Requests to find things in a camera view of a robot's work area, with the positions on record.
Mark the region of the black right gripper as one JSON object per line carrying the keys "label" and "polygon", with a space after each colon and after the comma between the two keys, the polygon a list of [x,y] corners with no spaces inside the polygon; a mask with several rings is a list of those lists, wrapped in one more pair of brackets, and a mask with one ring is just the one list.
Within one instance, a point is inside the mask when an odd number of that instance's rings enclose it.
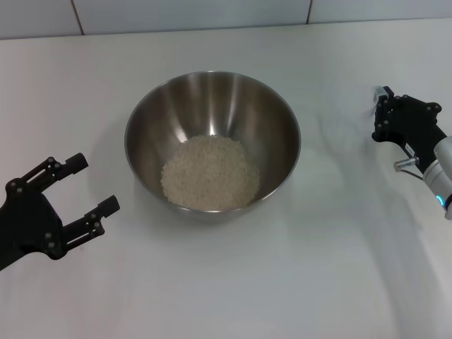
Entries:
{"label": "black right gripper", "polygon": [[446,137],[437,126],[441,105],[409,95],[393,96],[388,86],[375,87],[374,101],[375,131],[371,137],[377,143],[394,143],[406,155],[417,157],[416,167],[425,173],[436,159],[434,146]]}

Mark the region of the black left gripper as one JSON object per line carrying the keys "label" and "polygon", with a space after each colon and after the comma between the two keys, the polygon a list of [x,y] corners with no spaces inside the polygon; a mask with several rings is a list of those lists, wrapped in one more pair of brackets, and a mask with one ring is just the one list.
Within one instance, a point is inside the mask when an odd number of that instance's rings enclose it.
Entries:
{"label": "black left gripper", "polygon": [[115,195],[110,196],[82,218],[63,226],[50,202],[42,193],[51,185],[88,167],[82,153],[60,163],[47,158],[6,185],[6,200],[1,207],[1,269],[32,253],[59,260],[70,251],[105,233],[101,219],[120,209]]}

